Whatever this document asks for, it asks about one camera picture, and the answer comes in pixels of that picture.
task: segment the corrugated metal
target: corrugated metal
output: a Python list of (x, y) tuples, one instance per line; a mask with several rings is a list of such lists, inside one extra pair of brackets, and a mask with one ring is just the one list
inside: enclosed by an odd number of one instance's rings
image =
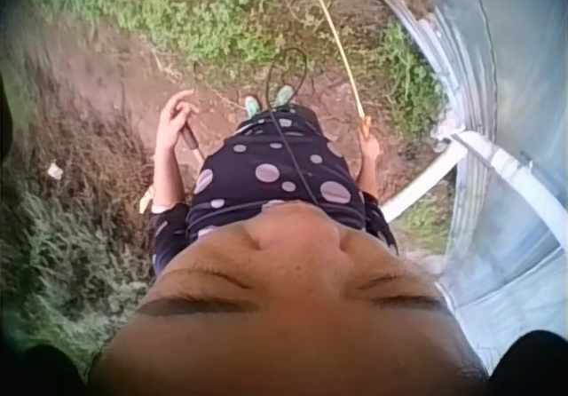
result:
[[(399, 0), (385, 1), (466, 129), (529, 162), (566, 206), (566, 0), (436, 0), (434, 17), (420, 23)], [(447, 260), (440, 284), (489, 369), (526, 332), (568, 334), (565, 252), (524, 199), (472, 154), (458, 164)]]

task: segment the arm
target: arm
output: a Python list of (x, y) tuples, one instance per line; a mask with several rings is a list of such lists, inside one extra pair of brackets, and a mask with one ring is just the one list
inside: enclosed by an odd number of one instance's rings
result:
[(175, 147), (187, 117), (196, 110), (193, 105), (182, 101), (191, 94), (192, 91), (175, 94), (160, 113), (154, 155), (154, 205), (167, 209), (185, 199)]
[(174, 149), (157, 150), (154, 155), (154, 205), (170, 209), (185, 199)]
[(367, 137), (359, 128), (359, 144), (361, 147), (361, 170), (355, 179), (357, 187), (362, 192), (376, 198), (379, 195), (379, 184), (376, 181), (376, 164), (381, 147), (375, 136), (369, 134)]
[(363, 156), (361, 160), (361, 170), (355, 179), (359, 190), (372, 195), (374, 198), (379, 194), (379, 184), (376, 181), (375, 169), (376, 159)]

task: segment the teal sneaker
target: teal sneaker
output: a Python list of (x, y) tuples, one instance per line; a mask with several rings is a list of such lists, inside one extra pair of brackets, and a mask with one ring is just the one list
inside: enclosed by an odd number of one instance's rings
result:
[(252, 118), (254, 115), (260, 114), (260, 103), (255, 96), (247, 96), (245, 98), (245, 110), (247, 111), (248, 119)]
[(292, 99), (293, 95), (294, 88), (292, 88), (290, 85), (284, 85), (282, 88), (280, 88), (280, 91), (278, 91), (278, 94), (276, 95), (276, 103), (274, 104), (274, 106), (280, 107), (287, 105)]

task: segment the hand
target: hand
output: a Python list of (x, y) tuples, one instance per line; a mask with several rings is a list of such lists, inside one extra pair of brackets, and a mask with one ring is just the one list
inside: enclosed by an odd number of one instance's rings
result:
[(377, 158), (381, 155), (381, 145), (379, 145), (379, 140), (369, 133), (367, 137), (363, 134), (362, 127), (359, 127), (359, 145), (361, 147), (361, 154), (363, 159), (368, 159), (376, 162)]
[(179, 140), (179, 134), (187, 124), (187, 118), (192, 112), (199, 112), (198, 108), (185, 98), (191, 96), (193, 90), (180, 91), (171, 96), (168, 103), (160, 112), (160, 123), (156, 136), (156, 152), (173, 150)]

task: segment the cable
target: cable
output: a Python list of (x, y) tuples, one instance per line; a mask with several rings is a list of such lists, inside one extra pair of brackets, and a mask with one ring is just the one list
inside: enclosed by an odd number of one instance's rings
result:
[(324, 15), (326, 16), (326, 20), (329, 27), (331, 28), (331, 32), (334, 34), (335, 43), (339, 48), (341, 58), (343, 59), (343, 64), (345, 65), (345, 69), (347, 70), (347, 76), (349, 76), (349, 82), (351, 83), (351, 88), (353, 89), (353, 94), (355, 95), (355, 102), (357, 103), (357, 113), (359, 114), (359, 118), (364, 119), (366, 117), (365, 111), (363, 110), (363, 105), (361, 104), (361, 100), (359, 99), (359, 92), (357, 91), (357, 86), (355, 85), (355, 79), (353, 78), (353, 73), (351, 72), (351, 67), (349, 66), (349, 61), (347, 61), (347, 56), (345, 55), (345, 51), (343, 50), (343, 46), (341, 44), (341, 40), (339, 39), (339, 35), (337, 34), (337, 30), (335, 30), (334, 22), (331, 20), (331, 16), (329, 15), (329, 11), (327, 10), (326, 4), (323, 2), (323, 0), (318, 1)]
[(290, 159), (292, 159), (292, 162), (294, 163), (294, 166), (296, 167), (298, 177), (302, 180), (302, 184), (304, 185), (306, 192), (308, 193), (308, 195), (312, 199), (312, 202), (315, 205), (319, 206), (320, 203), (318, 202), (318, 198), (315, 197), (312, 190), (310, 189), (310, 185), (308, 185), (308, 182), (305, 181), (304, 174), (302, 173), (302, 169), (300, 168), (300, 165), (298, 164), (296, 156), (294, 155), (294, 152), (292, 152), (292, 148), (290, 147), (290, 144), (286, 140), (286, 136), (282, 132), (282, 128), (280, 127), (280, 124), (278, 123), (276, 116), (274, 116), (274, 109), (270, 110), (270, 117), (272, 118), (272, 121), (274, 122), (274, 125), (276, 126), (276, 130), (278, 130), (278, 133), (280, 134), (280, 138), (284, 142), (284, 146), (286, 146), (286, 150), (288, 150), (288, 154), (290, 155)]
[(272, 79), (272, 71), (274, 70), (274, 66), (276, 65), (276, 63), (278, 63), (278, 60), (281, 57), (286, 57), (290, 51), (297, 51), (298, 53), (300, 53), (300, 55), (302, 56), (302, 59), (304, 61), (304, 71), (302, 73), (302, 78), (300, 79), (300, 82), (298, 83), (297, 87), (294, 89), (292, 96), (288, 99), (288, 102), (286, 104), (288, 104), (290, 101), (292, 101), (292, 99), (300, 91), (300, 88), (302, 88), (302, 85), (304, 85), (305, 77), (308, 75), (308, 56), (306, 55), (306, 53), (304, 51), (302, 51), (302, 50), (300, 50), (299, 48), (296, 48), (296, 47), (290, 47), (290, 48), (282, 50), (278, 54), (276, 54), (276, 56), (274, 56), (274, 59), (272, 59), (272, 63), (270, 64), (270, 68), (268, 69), (268, 75), (266, 76), (266, 83), (265, 83), (265, 87), (264, 87), (264, 100), (266, 101), (266, 105), (270, 108), (272, 108), (271, 102), (270, 102), (270, 82), (271, 82), (271, 79)]
[(300, 53), (300, 55), (302, 56), (303, 61), (304, 61), (304, 71), (302, 73), (302, 78), (300, 79), (300, 82), (298, 83), (298, 85), (294, 89), (292, 96), (290, 96), (290, 98), (286, 102), (286, 105), (288, 105), (290, 103), (290, 101), (292, 101), (292, 99), (300, 91), (300, 88), (302, 88), (302, 85), (304, 85), (305, 77), (308, 74), (308, 56), (306, 55), (305, 52), (303, 52), (299, 48), (295, 48), (295, 47), (287, 48), (286, 50), (279, 52), (274, 57), (274, 59), (272, 60), (272, 63), (270, 65), (270, 69), (268, 70), (268, 75), (266, 76), (266, 85), (264, 87), (264, 98), (265, 98), (265, 101), (266, 101), (266, 105), (270, 108), (270, 117), (272, 119), (272, 122), (274, 123), (274, 126), (276, 127), (276, 130), (278, 131), (278, 133), (280, 135), (280, 139), (284, 143), (286, 150), (288, 151), (290, 159), (292, 160), (292, 163), (294, 164), (294, 167), (296, 168), (296, 172), (298, 173), (298, 177), (302, 180), (302, 184), (304, 185), (304, 189), (306, 190), (307, 194), (310, 196), (310, 199), (312, 200), (312, 202), (315, 205), (319, 206), (320, 203), (318, 202), (318, 198), (313, 194), (313, 191), (310, 188), (310, 185), (308, 185), (308, 182), (306, 181), (304, 174), (302, 173), (302, 169), (300, 168), (300, 165), (299, 165), (299, 163), (296, 159), (296, 156), (294, 155), (294, 152), (292, 151), (292, 148), (290, 147), (290, 144), (288, 143), (288, 140), (286, 139), (286, 136), (284, 135), (284, 132), (282, 131), (282, 128), (280, 127), (280, 123), (278, 122), (278, 120), (276, 119), (276, 116), (274, 115), (275, 109), (273, 107), (271, 107), (271, 104), (270, 104), (270, 83), (271, 83), (271, 80), (272, 80), (272, 71), (274, 70), (274, 66), (276, 65), (276, 63), (278, 63), (279, 59), (282, 58), (282, 57), (286, 57), (290, 51), (297, 51), (297, 52)]

